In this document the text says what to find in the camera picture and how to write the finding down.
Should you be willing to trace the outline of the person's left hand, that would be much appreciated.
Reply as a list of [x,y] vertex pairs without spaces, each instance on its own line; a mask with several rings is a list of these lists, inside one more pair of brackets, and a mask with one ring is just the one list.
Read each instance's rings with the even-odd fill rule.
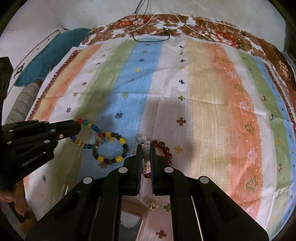
[[26,200],[23,180],[20,180],[12,189],[1,188],[1,201],[9,204],[20,223],[36,223],[35,215],[29,208]]

